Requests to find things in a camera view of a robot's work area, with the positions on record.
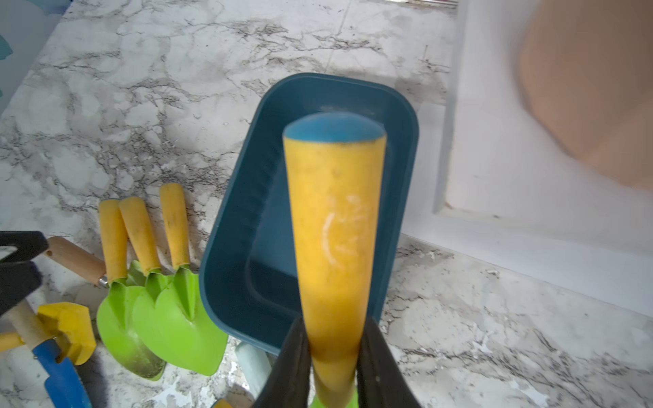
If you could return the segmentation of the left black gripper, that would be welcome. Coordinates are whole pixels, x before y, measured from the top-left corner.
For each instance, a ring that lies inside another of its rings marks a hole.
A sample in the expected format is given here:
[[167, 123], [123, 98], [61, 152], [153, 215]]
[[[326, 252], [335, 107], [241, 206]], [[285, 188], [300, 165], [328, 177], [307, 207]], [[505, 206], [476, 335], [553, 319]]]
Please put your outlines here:
[[40, 231], [2, 231], [1, 247], [15, 251], [1, 259], [1, 314], [27, 298], [42, 285], [42, 274], [33, 262], [49, 244]]

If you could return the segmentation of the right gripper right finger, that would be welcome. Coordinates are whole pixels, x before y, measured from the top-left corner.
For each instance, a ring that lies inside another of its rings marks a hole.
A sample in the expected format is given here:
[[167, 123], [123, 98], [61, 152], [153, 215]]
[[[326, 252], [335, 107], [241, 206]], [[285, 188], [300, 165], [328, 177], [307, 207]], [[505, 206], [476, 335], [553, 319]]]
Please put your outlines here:
[[364, 325], [356, 380], [359, 407], [420, 408], [372, 318]]

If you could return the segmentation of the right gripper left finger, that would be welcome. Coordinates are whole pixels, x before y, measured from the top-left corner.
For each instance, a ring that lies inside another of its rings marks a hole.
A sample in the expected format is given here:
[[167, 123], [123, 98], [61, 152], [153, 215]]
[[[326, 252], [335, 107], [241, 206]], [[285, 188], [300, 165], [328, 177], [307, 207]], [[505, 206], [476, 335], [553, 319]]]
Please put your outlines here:
[[297, 318], [286, 336], [265, 387], [253, 407], [306, 408], [311, 390], [311, 353], [304, 319]]

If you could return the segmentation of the light blue shovel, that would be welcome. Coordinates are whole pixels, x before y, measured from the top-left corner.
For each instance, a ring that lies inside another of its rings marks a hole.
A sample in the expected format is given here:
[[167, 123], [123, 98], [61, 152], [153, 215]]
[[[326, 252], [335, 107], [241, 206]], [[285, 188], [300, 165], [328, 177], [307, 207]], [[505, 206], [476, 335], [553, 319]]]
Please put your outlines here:
[[272, 371], [267, 353], [250, 343], [241, 342], [236, 346], [236, 358], [252, 396], [257, 399]]

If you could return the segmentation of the blue shovel wooden handle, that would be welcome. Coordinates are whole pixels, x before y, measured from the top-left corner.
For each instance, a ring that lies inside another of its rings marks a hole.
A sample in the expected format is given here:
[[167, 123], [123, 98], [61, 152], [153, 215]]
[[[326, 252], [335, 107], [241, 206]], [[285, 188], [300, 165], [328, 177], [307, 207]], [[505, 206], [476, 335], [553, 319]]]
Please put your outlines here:
[[54, 340], [49, 340], [32, 351], [48, 378], [44, 387], [56, 407], [90, 407], [90, 398], [76, 371], [77, 365], [65, 358], [58, 362], [55, 352], [59, 349]]

